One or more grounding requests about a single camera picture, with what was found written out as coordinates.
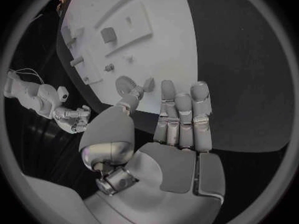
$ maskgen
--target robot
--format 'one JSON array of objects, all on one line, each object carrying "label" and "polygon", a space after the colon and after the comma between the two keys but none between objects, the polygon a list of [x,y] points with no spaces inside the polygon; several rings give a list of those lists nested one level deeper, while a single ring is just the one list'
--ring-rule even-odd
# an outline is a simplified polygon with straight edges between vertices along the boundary
[{"label": "robot", "polygon": [[99,172],[99,191],[85,204],[101,223],[213,223],[224,202],[225,177],[220,158],[210,153],[208,86],[197,82],[190,94],[176,94],[172,81],[162,81],[153,142],[134,153],[131,115],[144,92],[153,89],[152,80],[145,84],[119,77],[116,86],[122,99],[89,124],[87,106],[76,111],[62,106],[68,96],[62,88],[25,82],[9,72],[4,94],[53,118],[69,133],[84,132],[79,145],[83,163]]}]

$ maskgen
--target humanoid robot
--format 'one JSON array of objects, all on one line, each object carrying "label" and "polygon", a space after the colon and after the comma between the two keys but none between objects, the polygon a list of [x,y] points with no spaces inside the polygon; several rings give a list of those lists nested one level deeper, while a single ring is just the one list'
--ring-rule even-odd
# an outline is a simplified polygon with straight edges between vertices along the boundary
[{"label": "humanoid robot", "polygon": [[99,172],[99,191],[86,205],[102,223],[212,223],[224,201],[225,178],[219,157],[209,152],[212,109],[207,84],[197,82],[189,95],[176,94],[172,81],[162,81],[153,142],[136,153],[130,115],[152,84],[141,87],[119,77],[116,85],[122,99],[88,125],[90,109],[64,108],[68,95],[61,88],[25,82],[9,72],[4,94],[55,119],[69,133],[84,131],[79,145],[83,162]]}]

